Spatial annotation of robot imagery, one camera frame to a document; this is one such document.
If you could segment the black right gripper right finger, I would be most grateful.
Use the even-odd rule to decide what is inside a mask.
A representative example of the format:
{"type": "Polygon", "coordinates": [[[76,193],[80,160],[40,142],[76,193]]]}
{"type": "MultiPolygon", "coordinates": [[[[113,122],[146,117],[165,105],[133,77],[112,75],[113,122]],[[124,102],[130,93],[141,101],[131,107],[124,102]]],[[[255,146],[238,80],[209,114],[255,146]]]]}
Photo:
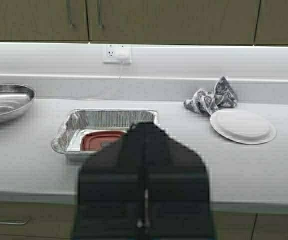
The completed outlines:
{"type": "Polygon", "coordinates": [[[207,168],[193,150],[143,125],[145,240],[214,240],[207,168]]]}

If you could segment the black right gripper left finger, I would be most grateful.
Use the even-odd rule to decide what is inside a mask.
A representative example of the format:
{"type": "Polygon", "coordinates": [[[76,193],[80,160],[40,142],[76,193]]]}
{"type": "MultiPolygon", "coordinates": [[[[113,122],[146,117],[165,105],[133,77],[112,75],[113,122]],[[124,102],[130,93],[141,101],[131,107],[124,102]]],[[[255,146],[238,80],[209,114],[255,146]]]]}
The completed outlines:
{"type": "Polygon", "coordinates": [[[147,122],[132,125],[82,165],[77,184],[74,240],[147,240],[144,216],[147,122]]]}

